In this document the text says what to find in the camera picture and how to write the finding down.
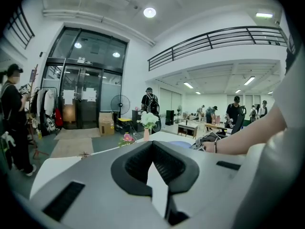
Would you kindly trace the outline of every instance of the glass door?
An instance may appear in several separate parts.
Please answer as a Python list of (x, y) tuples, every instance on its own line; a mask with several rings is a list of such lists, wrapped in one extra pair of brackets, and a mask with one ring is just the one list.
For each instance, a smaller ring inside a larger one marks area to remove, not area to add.
[(102, 70), (67, 65), (61, 84), (64, 128), (98, 127)]

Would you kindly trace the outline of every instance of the railing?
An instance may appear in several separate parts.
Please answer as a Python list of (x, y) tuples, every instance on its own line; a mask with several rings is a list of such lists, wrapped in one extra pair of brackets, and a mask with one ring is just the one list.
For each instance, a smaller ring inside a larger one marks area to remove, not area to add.
[(10, 17), (7, 29), (12, 30), (13, 37), (24, 49), (26, 49), (30, 40), (35, 36), (25, 18), (21, 5), (16, 8), (12, 17)]
[(256, 44), (287, 47), (281, 28), (240, 26), (204, 33), (178, 43), (148, 60), (149, 71), (194, 53), (235, 45)]

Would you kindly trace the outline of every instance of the storage box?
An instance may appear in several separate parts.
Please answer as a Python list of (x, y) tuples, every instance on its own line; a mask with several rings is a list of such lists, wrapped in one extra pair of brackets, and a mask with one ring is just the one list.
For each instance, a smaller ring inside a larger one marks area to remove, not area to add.
[(112, 119), (112, 113), (100, 113), (99, 130), (101, 136), (114, 134), (114, 122)]

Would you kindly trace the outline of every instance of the brown mat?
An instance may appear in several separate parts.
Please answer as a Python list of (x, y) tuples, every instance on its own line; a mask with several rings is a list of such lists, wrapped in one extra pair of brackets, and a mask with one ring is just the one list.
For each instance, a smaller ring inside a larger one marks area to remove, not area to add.
[(80, 156), (83, 152), (93, 153), (91, 138), (59, 140), (50, 158)]
[(78, 130), (66, 130), (61, 129), (58, 135), (54, 138), (54, 140), (61, 140), (61, 139), (82, 139), (82, 138), (92, 138), (92, 137), (99, 137), (100, 132), (98, 128), (92, 129), (78, 129)]

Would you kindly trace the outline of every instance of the pink vase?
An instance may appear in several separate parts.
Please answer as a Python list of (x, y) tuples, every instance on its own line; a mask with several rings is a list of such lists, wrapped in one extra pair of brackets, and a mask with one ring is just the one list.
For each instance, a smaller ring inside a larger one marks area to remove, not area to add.
[(143, 139), (144, 139), (144, 142), (147, 142), (147, 141), (149, 141), (149, 129), (144, 129), (144, 137), (143, 137)]

